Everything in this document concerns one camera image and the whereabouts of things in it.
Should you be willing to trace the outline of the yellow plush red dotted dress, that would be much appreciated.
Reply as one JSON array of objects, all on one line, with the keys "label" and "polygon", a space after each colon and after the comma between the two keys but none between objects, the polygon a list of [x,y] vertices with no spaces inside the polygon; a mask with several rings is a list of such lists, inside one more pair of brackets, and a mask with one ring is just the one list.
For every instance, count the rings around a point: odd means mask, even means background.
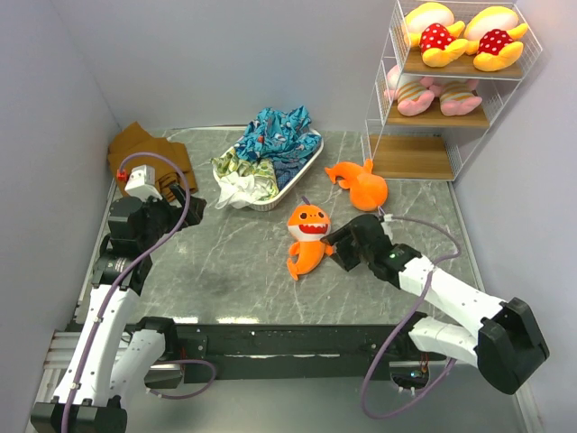
[{"label": "yellow plush red dotted dress", "polygon": [[473,67],[495,72],[514,64],[522,55],[527,23],[505,6],[489,6],[477,13],[465,26],[463,38],[468,42],[465,53],[473,56]]}]

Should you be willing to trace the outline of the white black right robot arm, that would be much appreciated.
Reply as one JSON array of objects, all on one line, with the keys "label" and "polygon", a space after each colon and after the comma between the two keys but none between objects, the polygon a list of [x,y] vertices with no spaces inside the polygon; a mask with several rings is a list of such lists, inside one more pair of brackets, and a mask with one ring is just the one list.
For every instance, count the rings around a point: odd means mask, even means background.
[{"label": "white black right robot arm", "polygon": [[479,370],[495,389],[512,395],[549,358],[550,351],[530,306],[477,290],[445,272],[407,244],[389,237],[392,215],[362,215],[323,237],[333,248],[332,259],[344,270],[365,263],[373,275],[417,296],[452,319],[418,318],[415,309],[393,328],[373,358],[376,369],[389,346],[412,360],[421,353],[443,355]]}]

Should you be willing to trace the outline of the pink pig plush striped shirt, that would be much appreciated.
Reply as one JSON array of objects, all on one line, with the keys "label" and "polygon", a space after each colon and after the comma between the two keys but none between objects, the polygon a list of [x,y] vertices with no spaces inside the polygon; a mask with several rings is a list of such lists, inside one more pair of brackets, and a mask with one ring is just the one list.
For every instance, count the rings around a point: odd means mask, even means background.
[{"label": "pink pig plush striped shirt", "polygon": [[435,92],[430,89],[433,83],[432,77],[408,75],[395,65],[387,73],[384,95],[397,102],[401,115],[416,116],[424,113],[435,99]]}]

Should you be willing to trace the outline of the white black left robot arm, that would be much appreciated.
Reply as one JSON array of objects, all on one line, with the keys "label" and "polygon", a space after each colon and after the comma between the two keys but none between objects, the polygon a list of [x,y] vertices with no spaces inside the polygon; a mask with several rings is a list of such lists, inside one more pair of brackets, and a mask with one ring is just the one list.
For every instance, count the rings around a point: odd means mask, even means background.
[{"label": "white black left robot arm", "polygon": [[169,189],[176,206],[157,191],[111,204],[109,232],[93,268],[87,317],[50,401],[32,408],[30,422],[36,431],[124,432],[130,401],[143,389],[151,367],[180,354],[171,318],[143,318],[128,346],[121,347],[151,270],[151,252],[203,218],[204,199],[190,196],[177,183]]}]

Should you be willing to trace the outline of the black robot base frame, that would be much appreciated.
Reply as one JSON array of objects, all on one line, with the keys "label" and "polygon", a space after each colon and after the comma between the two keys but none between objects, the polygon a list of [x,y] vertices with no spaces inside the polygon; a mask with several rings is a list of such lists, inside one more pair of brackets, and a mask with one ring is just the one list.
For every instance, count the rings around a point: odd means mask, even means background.
[{"label": "black robot base frame", "polygon": [[160,364],[145,377],[151,388],[205,383],[210,370],[178,366],[179,359],[213,364],[219,380],[361,377],[391,325],[177,324]]}]

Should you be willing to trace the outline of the orange fox plush toy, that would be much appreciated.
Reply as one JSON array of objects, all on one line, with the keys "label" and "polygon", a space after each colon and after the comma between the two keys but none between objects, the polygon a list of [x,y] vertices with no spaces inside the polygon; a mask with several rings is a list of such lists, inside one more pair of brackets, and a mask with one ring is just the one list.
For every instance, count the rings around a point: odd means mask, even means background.
[{"label": "orange fox plush toy", "polygon": [[288,231],[295,239],[288,249],[287,259],[288,272],[294,281],[313,271],[325,256],[334,253],[334,248],[322,240],[331,230],[328,214],[305,196],[302,201],[287,222]]}]

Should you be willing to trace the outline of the orange whale plush toy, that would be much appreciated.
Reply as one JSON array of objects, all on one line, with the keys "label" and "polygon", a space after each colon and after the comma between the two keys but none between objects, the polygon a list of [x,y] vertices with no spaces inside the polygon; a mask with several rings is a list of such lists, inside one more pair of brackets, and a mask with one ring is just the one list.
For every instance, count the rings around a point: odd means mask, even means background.
[{"label": "orange whale plush toy", "polygon": [[386,180],[372,171],[371,159],[366,159],[362,165],[341,161],[333,167],[325,167],[325,173],[331,182],[347,190],[351,204],[363,212],[376,211],[389,195]]}]

